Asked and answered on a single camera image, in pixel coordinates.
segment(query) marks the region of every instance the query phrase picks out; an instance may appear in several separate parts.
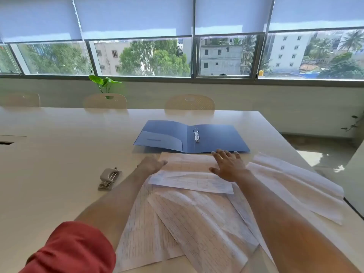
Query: person's left hand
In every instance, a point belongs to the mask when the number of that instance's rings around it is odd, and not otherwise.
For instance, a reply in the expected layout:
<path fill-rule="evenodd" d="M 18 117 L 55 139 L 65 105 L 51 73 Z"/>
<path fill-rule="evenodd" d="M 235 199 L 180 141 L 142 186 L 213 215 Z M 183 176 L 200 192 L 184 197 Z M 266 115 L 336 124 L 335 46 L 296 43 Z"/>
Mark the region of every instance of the person's left hand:
<path fill-rule="evenodd" d="M 168 162 L 166 160 L 158 161 L 156 156 L 154 155 L 147 156 L 137 166 L 137 170 L 149 176 L 154 173 L 157 173 L 167 163 Z"/>

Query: person's right arm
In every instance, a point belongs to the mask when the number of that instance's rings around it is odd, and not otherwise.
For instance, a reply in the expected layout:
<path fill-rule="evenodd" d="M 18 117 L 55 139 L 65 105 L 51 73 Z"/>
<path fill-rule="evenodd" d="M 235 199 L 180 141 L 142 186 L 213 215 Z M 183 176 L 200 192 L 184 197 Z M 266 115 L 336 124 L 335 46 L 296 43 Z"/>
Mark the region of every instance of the person's right arm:
<path fill-rule="evenodd" d="M 330 240 L 257 180 L 239 153 L 217 150 L 212 155 L 219 169 L 209 170 L 238 184 L 280 273 L 360 273 Z"/>

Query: perforated chair back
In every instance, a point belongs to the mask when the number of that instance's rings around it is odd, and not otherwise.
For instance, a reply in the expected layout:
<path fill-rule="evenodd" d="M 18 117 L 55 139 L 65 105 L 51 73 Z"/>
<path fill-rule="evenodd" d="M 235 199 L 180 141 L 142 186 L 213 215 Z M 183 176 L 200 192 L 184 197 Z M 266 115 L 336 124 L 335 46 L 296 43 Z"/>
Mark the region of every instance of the perforated chair back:
<path fill-rule="evenodd" d="M 37 93 L 11 93 L 0 98 L 2 106 L 40 107 Z"/>
<path fill-rule="evenodd" d="M 215 102 L 203 95 L 179 95 L 166 101 L 165 109 L 215 110 Z"/>
<path fill-rule="evenodd" d="M 113 108 L 126 109 L 127 101 L 125 96 L 114 93 L 94 94 L 83 101 L 84 108 Z"/>

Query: floor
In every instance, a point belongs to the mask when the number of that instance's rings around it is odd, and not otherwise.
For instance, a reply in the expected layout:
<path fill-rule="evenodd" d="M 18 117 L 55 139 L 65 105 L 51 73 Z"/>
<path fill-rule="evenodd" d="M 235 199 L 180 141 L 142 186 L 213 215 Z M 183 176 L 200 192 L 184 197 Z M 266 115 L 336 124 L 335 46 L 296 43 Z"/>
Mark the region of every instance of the floor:
<path fill-rule="evenodd" d="M 319 174 L 334 182 L 335 174 L 344 170 L 356 151 L 351 139 L 288 134 L 282 136 Z"/>

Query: forearm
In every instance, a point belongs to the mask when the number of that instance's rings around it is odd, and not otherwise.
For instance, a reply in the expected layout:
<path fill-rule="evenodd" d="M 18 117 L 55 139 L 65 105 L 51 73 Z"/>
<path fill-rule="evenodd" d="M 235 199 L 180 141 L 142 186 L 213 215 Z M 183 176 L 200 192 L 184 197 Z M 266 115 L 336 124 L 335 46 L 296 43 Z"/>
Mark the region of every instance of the forearm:
<path fill-rule="evenodd" d="M 280 273 L 359 272 L 325 236 L 248 170 L 237 181 Z"/>
<path fill-rule="evenodd" d="M 148 174 L 136 169 L 121 184 L 88 206 L 75 220 L 99 229 L 116 250 L 133 203 Z"/>

